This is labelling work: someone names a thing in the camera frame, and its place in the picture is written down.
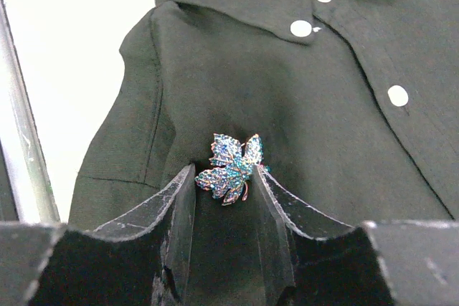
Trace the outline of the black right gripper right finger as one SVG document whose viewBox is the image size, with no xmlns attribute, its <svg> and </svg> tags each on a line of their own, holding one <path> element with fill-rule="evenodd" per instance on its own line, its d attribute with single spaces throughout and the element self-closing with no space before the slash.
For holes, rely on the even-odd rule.
<svg viewBox="0 0 459 306">
<path fill-rule="evenodd" d="M 269 305 L 456 305 L 458 224 L 350 226 L 253 171 L 252 196 Z"/>
</svg>

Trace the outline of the black button-up shirt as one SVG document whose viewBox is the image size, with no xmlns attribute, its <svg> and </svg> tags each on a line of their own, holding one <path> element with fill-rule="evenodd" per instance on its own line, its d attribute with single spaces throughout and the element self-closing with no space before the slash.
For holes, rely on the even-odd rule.
<svg viewBox="0 0 459 306">
<path fill-rule="evenodd" d="M 212 166 L 214 134 L 262 139 L 268 172 L 337 221 L 458 224 L 458 0 L 155 0 L 75 182 L 92 231 Z M 195 182 L 183 305 L 269 305 L 252 196 Z"/>
</svg>

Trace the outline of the blue leaf brooch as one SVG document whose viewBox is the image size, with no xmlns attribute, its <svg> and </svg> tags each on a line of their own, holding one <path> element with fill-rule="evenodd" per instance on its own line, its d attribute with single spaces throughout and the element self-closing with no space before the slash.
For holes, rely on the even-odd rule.
<svg viewBox="0 0 459 306">
<path fill-rule="evenodd" d="M 211 191 L 213 199 L 221 199 L 223 206 L 239 199 L 247 200 L 247 182 L 255 168 L 270 171 L 270 167 L 263 163 L 263 144 L 258 134 L 241 143 L 229 135 L 215 133 L 211 151 L 213 156 L 209 162 L 212 167 L 198 173 L 194 181 L 200 189 Z"/>
</svg>

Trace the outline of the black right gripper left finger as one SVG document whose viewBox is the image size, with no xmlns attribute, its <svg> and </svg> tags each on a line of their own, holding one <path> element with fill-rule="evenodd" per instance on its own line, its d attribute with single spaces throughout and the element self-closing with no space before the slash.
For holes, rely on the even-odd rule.
<svg viewBox="0 0 459 306">
<path fill-rule="evenodd" d="M 1 224 L 3 305 L 183 305 L 195 210 L 195 167 L 92 231 Z"/>
</svg>

